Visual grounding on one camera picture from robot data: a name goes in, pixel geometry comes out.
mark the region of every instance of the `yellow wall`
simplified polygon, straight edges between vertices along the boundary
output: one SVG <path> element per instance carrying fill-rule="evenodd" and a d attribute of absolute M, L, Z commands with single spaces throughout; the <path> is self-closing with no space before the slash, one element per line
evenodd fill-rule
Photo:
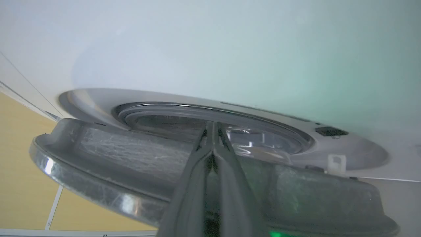
<path fill-rule="evenodd" d="M 32 163 L 33 137 L 55 122 L 0 93 L 0 229 L 44 229 L 58 184 Z M 154 227 L 133 221 L 63 189 L 50 230 L 142 231 Z"/>

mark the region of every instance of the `green light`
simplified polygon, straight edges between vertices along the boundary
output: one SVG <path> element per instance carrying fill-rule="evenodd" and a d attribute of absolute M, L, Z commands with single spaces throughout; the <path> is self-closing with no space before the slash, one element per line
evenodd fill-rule
<path fill-rule="evenodd" d="M 285 234 L 285 233 L 281 233 L 277 231 L 271 231 L 270 237 L 297 237 L 297 236 L 293 236 L 293 235 L 289 235 L 289 234 Z"/>

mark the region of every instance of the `yellow tile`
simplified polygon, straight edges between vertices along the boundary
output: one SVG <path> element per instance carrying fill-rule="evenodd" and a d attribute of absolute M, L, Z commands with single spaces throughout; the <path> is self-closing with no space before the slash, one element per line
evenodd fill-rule
<path fill-rule="evenodd" d="M 0 228 L 44 229 L 58 184 L 32 162 L 32 139 L 55 122 L 0 93 Z"/>
<path fill-rule="evenodd" d="M 118 215 L 63 189 L 50 230 L 142 231 L 156 228 Z"/>

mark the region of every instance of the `washing machine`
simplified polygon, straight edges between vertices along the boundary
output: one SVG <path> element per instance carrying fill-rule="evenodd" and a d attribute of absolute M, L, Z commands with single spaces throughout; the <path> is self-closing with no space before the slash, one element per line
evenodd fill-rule
<path fill-rule="evenodd" d="M 417 1 L 0 3 L 1 89 L 50 119 L 187 143 L 217 120 L 242 157 L 421 194 Z"/>

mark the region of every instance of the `tile grout line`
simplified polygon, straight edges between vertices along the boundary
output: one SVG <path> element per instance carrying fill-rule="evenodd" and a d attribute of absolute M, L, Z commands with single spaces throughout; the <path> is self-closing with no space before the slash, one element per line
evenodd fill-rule
<path fill-rule="evenodd" d="M 54 213 L 56 212 L 57 205 L 63 191 L 63 186 L 59 185 L 57 189 L 56 197 L 54 198 L 53 206 L 51 207 L 50 215 L 48 216 L 47 224 L 45 225 L 45 230 L 50 230 L 51 222 L 53 221 Z"/>

